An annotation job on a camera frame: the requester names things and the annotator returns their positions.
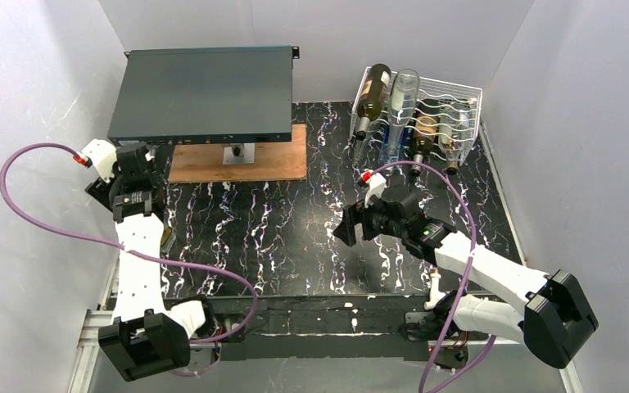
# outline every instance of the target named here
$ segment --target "clear plastic bottle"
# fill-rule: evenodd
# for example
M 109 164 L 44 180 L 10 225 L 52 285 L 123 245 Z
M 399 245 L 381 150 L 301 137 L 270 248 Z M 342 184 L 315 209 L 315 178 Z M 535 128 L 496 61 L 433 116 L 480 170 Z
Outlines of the clear plastic bottle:
M 387 135 L 387 154 L 396 160 L 399 156 L 401 137 L 404 127 L 413 117 L 416 109 L 416 97 L 419 95 L 419 73 L 405 69 L 399 71 L 391 86 L 391 94 L 387 105 L 389 134 Z

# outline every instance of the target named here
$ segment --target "metal stand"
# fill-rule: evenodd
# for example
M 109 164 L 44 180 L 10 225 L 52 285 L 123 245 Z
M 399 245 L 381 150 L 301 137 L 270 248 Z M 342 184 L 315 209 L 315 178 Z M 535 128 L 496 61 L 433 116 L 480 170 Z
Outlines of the metal stand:
M 223 149 L 223 165 L 254 164 L 254 143 L 234 143 Z

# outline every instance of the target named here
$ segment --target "bottle neck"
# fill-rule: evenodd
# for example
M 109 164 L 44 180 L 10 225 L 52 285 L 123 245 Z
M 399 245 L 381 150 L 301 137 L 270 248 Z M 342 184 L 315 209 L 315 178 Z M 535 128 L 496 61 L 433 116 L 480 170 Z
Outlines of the bottle neck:
M 368 134 L 368 127 L 370 126 L 370 118 L 361 117 L 358 122 L 358 128 L 355 129 L 355 137 L 357 139 L 364 139 L 365 135 Z

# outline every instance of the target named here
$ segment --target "dark gray metal box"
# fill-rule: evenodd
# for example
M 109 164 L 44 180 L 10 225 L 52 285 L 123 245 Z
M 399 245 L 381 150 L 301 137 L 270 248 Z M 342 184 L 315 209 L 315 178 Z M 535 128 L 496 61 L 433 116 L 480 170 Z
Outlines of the dark gray metal box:
M 289 142 L 295 54 L 289 46 L 129 52 L 108 138 Z

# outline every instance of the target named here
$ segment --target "red connector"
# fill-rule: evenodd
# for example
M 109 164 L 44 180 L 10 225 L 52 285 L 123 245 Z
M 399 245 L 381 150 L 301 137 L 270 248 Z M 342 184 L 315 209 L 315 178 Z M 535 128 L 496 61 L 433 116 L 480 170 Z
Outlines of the red connector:
M 77 163 L 81 164 L 82 166 L 86 168 L 90 168 L 90 165 L 93 164 L 88 157 L 79 156 L 77 154 L 74 155 L 73 157 L 74 157 L 74 161 L 76 161 Z

